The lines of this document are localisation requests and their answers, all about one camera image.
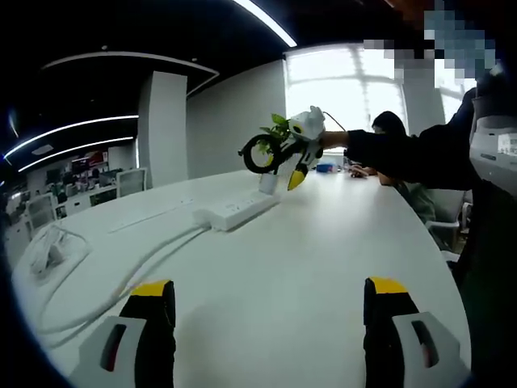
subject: yellow tip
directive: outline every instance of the yellow tip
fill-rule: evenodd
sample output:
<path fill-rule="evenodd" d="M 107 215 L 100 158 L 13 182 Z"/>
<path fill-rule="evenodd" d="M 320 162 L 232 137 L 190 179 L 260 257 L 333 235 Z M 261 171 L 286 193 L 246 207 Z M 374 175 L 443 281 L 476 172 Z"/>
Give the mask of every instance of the yellow tip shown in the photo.
<path fill-rule="evenodd" d="M 288 191 L 294 190 L 300 186 L 300 183 L 302 183 L 304 180 L 305 174 L 301 171 L 295 170 L 291 175 L 291 179 L 289 180 Z"/>

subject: black sleeve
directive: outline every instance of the black sleeve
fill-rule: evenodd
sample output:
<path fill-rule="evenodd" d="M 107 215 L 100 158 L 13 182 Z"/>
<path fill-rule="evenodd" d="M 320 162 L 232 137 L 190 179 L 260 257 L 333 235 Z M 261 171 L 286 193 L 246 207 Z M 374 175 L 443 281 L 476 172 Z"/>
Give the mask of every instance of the black sleeve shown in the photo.
<path fill-rule="evenodd" d="M 391 178 L 429 188 L 470 190 L 479 180 L 469 160 L 473 97 L 475 89 L 465 94 L 448 124 L 431 127 L 419 137 L 350 131 L 347 157 Z"/>

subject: power strip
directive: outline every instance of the power strip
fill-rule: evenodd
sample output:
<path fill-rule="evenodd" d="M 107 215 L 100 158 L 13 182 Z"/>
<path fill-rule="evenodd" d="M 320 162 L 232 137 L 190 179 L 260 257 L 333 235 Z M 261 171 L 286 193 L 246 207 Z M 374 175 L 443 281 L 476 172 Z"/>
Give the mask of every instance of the power strip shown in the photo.
<path fill-rule="evenodd" d="M 248 221 L 257 214 L 278 204 L 280 197 L 263 192 L 248 192 L 233 200 L 227 200 L 205 209 L 194 211 L 195 222 L 215 230 L 230 230 Z"/>

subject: curved ceiling light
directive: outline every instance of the curved ceiling light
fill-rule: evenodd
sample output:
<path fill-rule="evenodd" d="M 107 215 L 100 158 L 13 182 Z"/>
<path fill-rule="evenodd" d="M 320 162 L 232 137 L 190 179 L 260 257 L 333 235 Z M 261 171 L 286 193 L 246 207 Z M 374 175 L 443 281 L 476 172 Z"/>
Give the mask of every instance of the curved ceiling light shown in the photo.
<path fill-rule="evenodd" d="M 60 128 L 56 128 L 56 129 L 53 129 L 52 131 L 48 131 L 48 132 L 45 132 L 45 133 L 41 133 L 40 135 L 38 136 L 35 136 L 29 140 L 26 140 L 24 141 L 23 143 L 19 143 L 15 148 L 13 148 L 12 150 L 9 150 L 9 152 L 7 152 L 5 155 L 3 155 L 3 158 L 6 159 L 8 158 L 9 156 L 11 156 L 13 153 L 15 153 L 16 151 L 18 151 L 20 148 L 23 148 L 24 146 L 26 146 L 27 144 L 31 144 L 33 141 L 36 141 L 36 140 L 39 140 L 41 139 L 42 137 L 45 137 L 45 136 L 48 136 L 48 135 L 52 135 L 53 133 L 56 133 L 56 132 L 60 132 L 60 131 L 63 131 L 65 129 L 68 129 L 68 128 L 73 128 L 73 127 L 78 127 L 79 125 L 86 125 L 86 124 L 93 124 L 93 123 L 101 123 L 103 121 L 113 121 L 113 120 L 127 120 L 127 119 L 137 119 L 138 118 L 138 115 L 132 115 L 132 116 L 117 116 L 117 117 L 104 117 L 103 119 L 95 119 L 95 120 L 88 120 L 88 121 L 82 121 L 80 123 L 75 123 L 75 124 L 70 124 L 70 125 L 65 125 L 64 127 L 60 127 Z"/>
<path fill-rule="evenodd" d="M 71 61 L 77 61 L 80 59 L 87 59 L 87 58 L 98 58 L 98 57 L 132 57 L 132 58 L 144 58 L 144 59 L 154 59 L 155 61 L 165 61 L 169 63 L 175 63 L 176 65 L 184 65 L 188 67 L 192 67 L 194 69 L 203 70 L 210 74 L 213 74 L 212 77 L 207 79 L 205 82 L 202 82 L 198 86 L 196 86 L 194 89 L 189 91 L 187 93 L 187 97 L 200 89 L 201 87 L 205 86 L 207 83 L 213 81 L 217 77 L 219 77 L 220 73 L 217 70 L 210 69 L 209 67 L 198 65 L 193 62 L 184 61 L 181 59 L 176 59 L 172 57 L 165 57 L 163 55 L 156 55 L 156 54 L 148 54 L 148 53 L 135 53 L 133 51 L 98 51 L 96 53 L 86 53 L 86 54 L 78 54 L 73 55 L 72 57 L 66 57 L 62 59 L 58 59 L 56 61 L 52 61 L 48 63 L 47 65 L 43 66 L 41 69 L 45 70 L 49 67 L 53 67 L 55 65 L 60 65 L 61 63 L 71 62 Z"/>
<path fill-rule="evenodd" d="M 81 148 L 86 148 L 86 147 L 98 146 L 99 144 L 113 143 L 113 142 L 116 142 L 116 141 L 132 140 L 133 138 L 134 138 L 133 136 L 130 136 L 130 137 L 119 137 L 118 139 L 97 141 L 95 143 L 90 143 L 90 144 L 80 145 L 79 147 L 70 148 L 69 150 L 64 150 L 64 151 L 56 152 L 55 154 L 52 154 L 52 155 L 49 155 L 49 156 L 45 156 L 44 158 L 38 159 L 35 162 L 27 164 L 25 167 L 20 168 L 18 170 L 18 172 L 22 172 L 23 170 L 31 168 L 32 166 L 35 166 L 38 163 L 41 163 L 41 162 L 43 162 L 43 161 L 45 161 L 47 159 L 50 159 L 50 158 L 54 158 L 55 156 L 66 154 L 67 152 L 71 152 L 71 151 L 75 151 L 75 150 L 80 150 Z"/>
<path fill-rule="evenodd" d="M 239 6 L 249 11 L 262 23 L 266 24 L 276 35 L 280 37 L 289 47 L 296 47 L 294 39 L 275 21 L 273 18 L 260 9 L 259 6 L 250 0 L 233 0 Z"/>

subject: hand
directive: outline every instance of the hand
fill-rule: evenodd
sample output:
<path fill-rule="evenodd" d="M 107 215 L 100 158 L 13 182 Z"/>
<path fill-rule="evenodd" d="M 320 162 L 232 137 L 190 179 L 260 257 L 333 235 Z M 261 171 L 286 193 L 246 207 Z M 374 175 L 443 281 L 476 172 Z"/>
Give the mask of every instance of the hand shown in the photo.
<path fill-rule="evenodd" d="M 356 164 L 350 167 L 349 172 L 352 178 L 367 178 L 369 176 L 368 171 Z"/>
<path fill-rule="evenodd" d="M 347 147 L 348 146 L 348 132 L 324 132 L 320 139 L 320 144 L 325 150 L 335 147 Z"/>

